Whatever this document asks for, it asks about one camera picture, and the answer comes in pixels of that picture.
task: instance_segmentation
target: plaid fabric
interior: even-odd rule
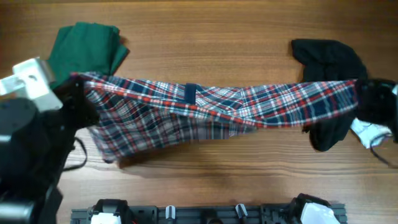
[[[186,141],[312,124],[358,104],[355,80],[220,88],[77,75],[100,115],[90,133],[110,161]]]

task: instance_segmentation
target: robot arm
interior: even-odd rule
[[[81,80],[53,92],[51,73],[36,58],[14,73],[0,83],[0,223],[55,224],[62,200],[57,184],[75,133],[98,115]]]

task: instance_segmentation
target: wood grain surface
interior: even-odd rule
[[[131,50],[121,77],[216,86],[293,83],[303,68],[289,42],[311,38],[340,40],[373,77],[398,80],[396,1],[17,2],[0,4],[1,77],[25,59],[47,58],[60,27],[87,21],[120,28]],[[101,160],[86,130],[78,135],[89,161],[62,175],[61,224],[69,222],[71,208],[101,198],[199,206],[287,203],[299,193],[345,203],[349,223],[398,223],[398,171],[351,133],[319,153],[300,129],[262,130],[140,155],[122,161],[122,170]],[[68,163],[82,155],[73,152]]]

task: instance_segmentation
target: black cable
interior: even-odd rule
[[[83,150],[83,152],[85,152],[86,158],[85,158],[85,160],[84,160],[81,164],[73,165],[73,166],[70,166],[70,167],[66,167],[66,168],[63,169],[63,171],[71,171],[71,170],[75,170],[75,169],[80,169],[80,168],[82,168],[83,166],[86,165],[86,162],[87,162],[87,149],[86,149],[86,147],[85,147],[85,144],[84,144],[83,141],[82,141],[80,138],[78,138],[78,137],[75,137],[75,140],[80,144],[81,149]]]
[[[373,143],[379,139],[384,139],[387,137],[392,137],[392,134],[390,133],[384,133],[384,134],[380,134],[378,136],[376,136],[374,139],[372,139],[371,141],[371,153],[374,155],[374,157],[376,157],[377,159],[379,159],[379,161],[381,161],[382,163],[384,163],[385,165],[389,166],[390,168],[393,169],[398,169],[398,166],[391,164],[389,161],[387,161],[385,158],[381,157],[374,149],[373,149]]]

